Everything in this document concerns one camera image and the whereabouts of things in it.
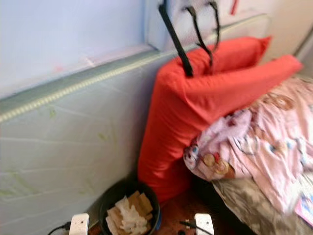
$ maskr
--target pink blanket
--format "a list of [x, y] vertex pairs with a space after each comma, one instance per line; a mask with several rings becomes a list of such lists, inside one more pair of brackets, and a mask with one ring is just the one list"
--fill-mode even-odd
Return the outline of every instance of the pink blanket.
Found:
[[186, 148], [184, 160], [208, 181], [253, 177], [285, 212], [298, 177], [313, 169], [313, 84], [290, 78], [247, 109], [220, 118]]

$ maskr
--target bedsheet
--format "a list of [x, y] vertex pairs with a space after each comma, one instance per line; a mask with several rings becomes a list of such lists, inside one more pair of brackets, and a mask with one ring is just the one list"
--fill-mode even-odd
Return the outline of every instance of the bedsheet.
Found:
[[313, 168], [313, 84], [290, 78], [250, 107], [220, 118], [185, 150], [207, 180], [253, 177], [280, 212], [304, 170]]
[[[258, 235], [313, 234], [313, 229], [294, 212], [288, 215], [279, 213], [252, 179], [213, 181], [213, 186], [226, 206]], [[290, 204], [291, 211], [299, 192], [313, 190], [313, 173], [303, 174], [296, 188]]]

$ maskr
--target black strap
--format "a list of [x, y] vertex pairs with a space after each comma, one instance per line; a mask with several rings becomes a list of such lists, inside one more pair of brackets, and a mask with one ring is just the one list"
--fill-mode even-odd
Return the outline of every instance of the black strap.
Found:
[[162, 18], [163, 18], [163, 21], [165, 23], [165, 26], [168, 30], [168, 32], [170, 33], [171, 35], [171, 38], [173, 40], [173, 43], [175, 45], [175, 48], [178, 52], [178, 55], [182, 61], [182, 66], [183, 66], [183, 69], [185, 71], [185, 75], [187, 77], [192, 77], [193, 76], [193, 72], [192, 72], [192, 67], [190, 65], [190, 62], [188, 60], [188, 57], [184, 51], [184, 49], [182, 48], [181, 46], [181, 43], [177, 37], [177, 34], [173, 28], [173, 25], [171, 23], [171, 20], [170, 18], [168, 17], [168, 14], [166, 12], [166, 5], [163, 3], [161, 4], [159, 7], [158, 7], [158, 11], [160, 12]]
[[205, 52], [209, 55], [209, 57], [210, 57], [210, 67], [212, 68], [212, 66], [213, 66], [213, 53], [211, 52], [211, 50], [209, 48], [207, 48], [207, 46], [203, 42], [202, 36], [200, 34], [200, 31], [199, 31], [199, 27], [198, 27], [196, 11], [195, 11], [193, 6], [187, 6], [187, 7], [184, 8], [184, 10], [187, 10], [190, 13], [190, 15], [192, 16], [192, 20], [193, 20], [193, 23], [194, 23], [196, 34], [197, 34], [197, 37], [198, 37], [198, 40], [199, 40], [199, 44], [197, 44], [197, 45], [200, 46], [203, 50], [205, 50]]
[[216, 1], [214, 1], [214, 0], [209, 1], [207, 4], [210, 5], [215, 12], [216, 33], [217, 33], [216, 42], [215, 42], [215, 46], [213, 49], [213, 51], [215, 51], [218, 48], [219, 43], [220, 43], [221, 26], [220, 26], [220, 19], [219, 19], [219, 8], [218, 8]]

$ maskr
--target floor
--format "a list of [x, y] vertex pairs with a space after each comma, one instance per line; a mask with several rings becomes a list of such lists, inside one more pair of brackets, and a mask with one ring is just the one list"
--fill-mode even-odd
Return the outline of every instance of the floor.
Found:
[[[161, 205], [162, 224], [159, 231], [154, 235], [177, 235], [179, 230], [185, 231], [186, 235], [194, 235], [195, 230], [188, 230], [179, 221], [192, 220], [196, 213], [208, 213], [209, 209], [192, 191], [187, 191]], [[215, 235], [237, 235], [233, 229], [222, 221], [221, 218], [212, 217]], [[100, 235], [100, 229], [96, 225], [89, 235]]]

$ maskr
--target pink book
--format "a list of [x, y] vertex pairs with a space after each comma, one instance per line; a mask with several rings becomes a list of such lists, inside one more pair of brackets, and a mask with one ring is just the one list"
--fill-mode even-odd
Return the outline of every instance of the pink book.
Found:
[[294, 211], [313, 227], [313, 194], [302, 194]]

